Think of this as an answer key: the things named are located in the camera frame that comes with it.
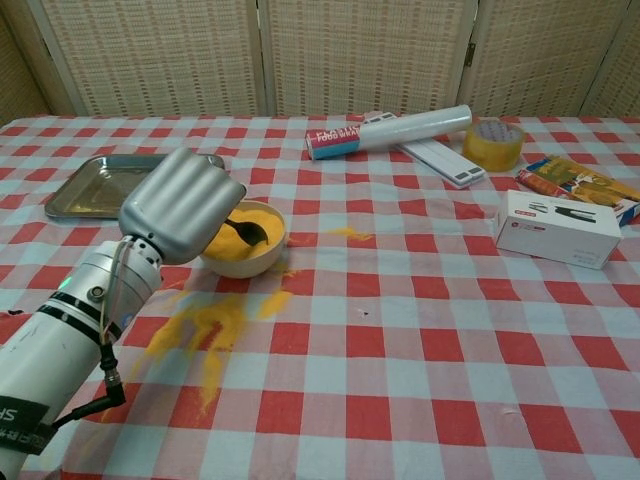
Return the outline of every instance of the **metal tray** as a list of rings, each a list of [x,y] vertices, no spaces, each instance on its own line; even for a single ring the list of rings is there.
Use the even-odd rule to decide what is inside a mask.
[[[44,207],[50,217],[118,218],[120,207],[166,155],[105,155],[82,164]],[[224,168],[222,158],[206,155]]]

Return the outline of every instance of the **wicker panel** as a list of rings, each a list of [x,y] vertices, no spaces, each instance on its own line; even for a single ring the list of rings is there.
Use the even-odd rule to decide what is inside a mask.
[[[473,0],[258,5],[278,114],[418,112],[455,102]]]
[[[257,114],[251,0],[42,0],[88,113]]]
[[[640,0],[628,15],[607,52],[580,112],[599,117],[640,117]]]
[[[57,115],[76,113],[27,2],[0,0],[0,10],[5,15],[18,48],[24,55],[51,112]]]
[[[478,115],[577,115],[628,0],[483,0],[458,100]]]
[[[0,126],[21,117],[48,113],[49,108],[33,79],[9,27],[0,15]]]

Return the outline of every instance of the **red and white checkered tablecloth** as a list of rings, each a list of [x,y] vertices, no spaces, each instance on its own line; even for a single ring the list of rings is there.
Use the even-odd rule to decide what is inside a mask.
[[[120,238],[116,222],[43,211],[97,154],[223,156],[248,197],[285,214],[295,272],[164,267],[119,342],[128,402],[65,426],[22,480],[640,478],[638,221],[601,271],[496,250],[491,219],[522,188],[514,172],[455,190],[398,152],[307,159],[307,129],[361,119],[39,117],[0,130],[0,342],[83,254]],[[507,120],[527,132],[525,161],[565,155],[640,188],[640,120]],[[347,226],[371,237],[328,233]],[[181,291],[278,288],[288,305],[248,323],[204,414],[202,355],[176,349],[132,372]],[[71,406],[100,384],[96,372]]]

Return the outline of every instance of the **yellow tape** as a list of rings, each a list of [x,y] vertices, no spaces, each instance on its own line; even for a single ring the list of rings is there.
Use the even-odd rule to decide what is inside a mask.
[[[462,154],[489,172],[511,170],[520,156],[524,132],[508,123],[487,120],[467,129]]]

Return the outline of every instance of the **product box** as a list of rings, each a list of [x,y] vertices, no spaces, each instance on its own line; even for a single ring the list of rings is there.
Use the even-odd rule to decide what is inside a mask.
[[[611,207],[620,226],[640,215],[640,191],[557,155],[523,168],[516,178],[543,195]]]
[[[498,248],[602,268],[622,238],[611,207],[508,190],[495,218]]]

